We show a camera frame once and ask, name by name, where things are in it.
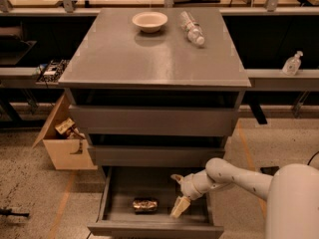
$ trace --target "white spray bottle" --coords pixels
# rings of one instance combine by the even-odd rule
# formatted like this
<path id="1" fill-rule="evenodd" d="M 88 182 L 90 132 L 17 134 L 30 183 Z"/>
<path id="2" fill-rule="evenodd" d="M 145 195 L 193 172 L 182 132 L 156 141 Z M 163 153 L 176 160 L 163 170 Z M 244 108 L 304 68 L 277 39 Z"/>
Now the white spray bottle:
<path id="1" fill-rule="evenodd" d="M 300 56 L 303 56 L 301 51 L 297 51 L 294 57 L 289 58 L 282 68 L 282 72 L 288 76 L 294 76 L 301 65 Z"/>

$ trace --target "bowl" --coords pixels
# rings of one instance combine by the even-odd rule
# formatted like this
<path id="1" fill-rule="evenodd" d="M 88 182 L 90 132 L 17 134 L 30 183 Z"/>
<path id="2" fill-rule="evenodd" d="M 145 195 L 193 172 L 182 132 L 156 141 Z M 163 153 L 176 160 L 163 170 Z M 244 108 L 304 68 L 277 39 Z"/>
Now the bowl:
<path id="1" fill-rule="evenodd" d="M 133 23 L 145 33 L 154 33 L 167 22 L 167 15 L 161 12 L 142 12 L 135 15 Z"/>

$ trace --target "concrete floor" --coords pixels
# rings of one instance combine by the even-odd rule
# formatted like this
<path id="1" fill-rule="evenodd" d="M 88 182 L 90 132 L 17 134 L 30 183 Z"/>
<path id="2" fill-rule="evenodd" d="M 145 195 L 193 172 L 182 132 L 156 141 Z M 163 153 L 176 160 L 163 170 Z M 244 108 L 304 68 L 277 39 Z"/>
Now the concrete floor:
<path id="1" fill-rule="evenodd" d="M 240 119 L 228 140 L 225 159 L 246 169 L 307 163 L 319 150 L 319 119 L 276 119 L 268 124 Z M 109 238 L 90 235 L 103 177 L 94 170 L 55 170 L 44 145 L 32 144 L 39 129 L 0 129 L 0 207 L 30 212 L 29 218 L 0 216 L 0 238 Z M 319 156 L 312 165 L 319 168 Z M 262 239 L 266 210 L 238 186 L 211 192 L 215 225 L 221 239 Z"/>

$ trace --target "drawer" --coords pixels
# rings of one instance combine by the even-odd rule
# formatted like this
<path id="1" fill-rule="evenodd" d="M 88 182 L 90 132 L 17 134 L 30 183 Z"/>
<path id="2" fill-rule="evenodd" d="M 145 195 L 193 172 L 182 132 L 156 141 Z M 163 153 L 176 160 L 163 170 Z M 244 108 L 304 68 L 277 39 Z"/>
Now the drawer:
<path id="1" fill-rule="evenodd" d="M 170 176 L 187 175 L 193 168 L 164 167 L 103 167 L 106 188 L 101 213 L 96 223 L 88 224 L 96 236 L 134 238 L 204 238 L 217 239 L 223 232 L 212 222 L 210 200 L 204 196 L 192 201 L 178 219 L 170 218 L 179 188 Z M 158 211 L 153 214 L 136 214 L 133 201 L 136 197 L 158 200 Z"/>
<path id="2" fill-rule="evenodd" d="M 77 126 L 88 133 L 230 136 L 236 109 L 70 106 Z"/>
<path id="3" fill-rule="evenodd" d="M 89 154 L 95 165 L 204 167 L 214 157 L 223 158 L 223 148 L 94 146 Z"/>

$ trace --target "cabinet top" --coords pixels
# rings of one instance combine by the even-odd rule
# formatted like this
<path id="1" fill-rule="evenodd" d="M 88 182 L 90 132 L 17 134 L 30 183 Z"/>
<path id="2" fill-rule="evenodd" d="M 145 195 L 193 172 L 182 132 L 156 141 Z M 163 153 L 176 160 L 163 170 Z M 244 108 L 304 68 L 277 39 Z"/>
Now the cabinet top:
<path id="1" fill-rule="evenodd" d="M 105 8 L 62 75 L 62 87 L 250 87 L 222 16 L 213 8 L 187 8 L 205 44 L 192 44 L 179 26 L 183 8 Z M 167 15 L 153 34 L 133 17 L 144 11 Z"/>

